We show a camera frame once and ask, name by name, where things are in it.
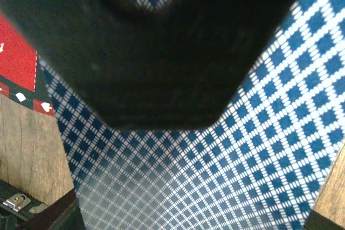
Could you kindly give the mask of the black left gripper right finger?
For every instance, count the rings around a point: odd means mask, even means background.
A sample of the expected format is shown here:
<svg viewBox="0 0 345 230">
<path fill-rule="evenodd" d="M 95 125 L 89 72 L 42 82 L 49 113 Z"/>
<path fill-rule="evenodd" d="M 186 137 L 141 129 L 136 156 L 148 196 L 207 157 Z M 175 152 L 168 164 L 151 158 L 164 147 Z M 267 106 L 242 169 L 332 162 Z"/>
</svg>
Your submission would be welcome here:
<svg viewBox="0 0 345 230">
<path fill-rule="evenodd" d="M 311 210 L 305 222 L 304 230 L 344 230 L 344 227 Z"/>
</svg>

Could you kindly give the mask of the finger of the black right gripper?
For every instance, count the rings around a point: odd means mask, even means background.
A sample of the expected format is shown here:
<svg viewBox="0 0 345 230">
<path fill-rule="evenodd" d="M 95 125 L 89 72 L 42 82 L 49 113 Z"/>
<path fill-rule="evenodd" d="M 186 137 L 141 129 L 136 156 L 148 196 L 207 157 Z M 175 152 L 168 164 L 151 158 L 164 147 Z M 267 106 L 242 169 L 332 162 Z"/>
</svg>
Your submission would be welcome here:
<svg viewBox="0 0 345 230">
<path fill-rule="evenodd" d="M 1 11 L 108 126 L 214 124 L 295 0 L 1 0 Z"/>
</svg>

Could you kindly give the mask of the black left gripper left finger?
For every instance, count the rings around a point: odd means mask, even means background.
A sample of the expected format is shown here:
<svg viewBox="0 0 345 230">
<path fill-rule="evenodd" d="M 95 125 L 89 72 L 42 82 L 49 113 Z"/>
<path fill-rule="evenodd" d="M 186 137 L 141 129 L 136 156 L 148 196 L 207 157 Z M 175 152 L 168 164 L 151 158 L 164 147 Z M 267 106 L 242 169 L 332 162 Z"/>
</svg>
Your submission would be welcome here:
<svg viewBox="0 0 345 230">
<path fill-rule="evenodd" d="M 16 229 L 85 229 L 74 189 Z"/>
</svg>

